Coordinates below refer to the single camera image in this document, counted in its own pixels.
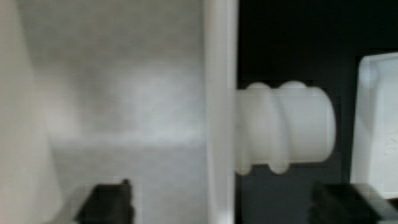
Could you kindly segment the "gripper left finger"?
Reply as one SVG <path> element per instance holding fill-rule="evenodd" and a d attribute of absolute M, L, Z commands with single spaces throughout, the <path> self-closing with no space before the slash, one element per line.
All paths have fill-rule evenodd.
<path fill-rule="evenodd" d="M 117 184 L 98 184 L 74 216 L 76 224 L 135 224 L 133 186 L 124 179 Z"/>

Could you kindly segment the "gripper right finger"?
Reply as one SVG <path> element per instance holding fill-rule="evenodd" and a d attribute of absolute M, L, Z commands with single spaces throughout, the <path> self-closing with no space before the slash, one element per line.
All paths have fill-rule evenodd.
<path fill-rule="evenodd" d="M 369 185 L 316 183 L 309 224 L 398 224 L 398 199 L 385 199 Z"/>

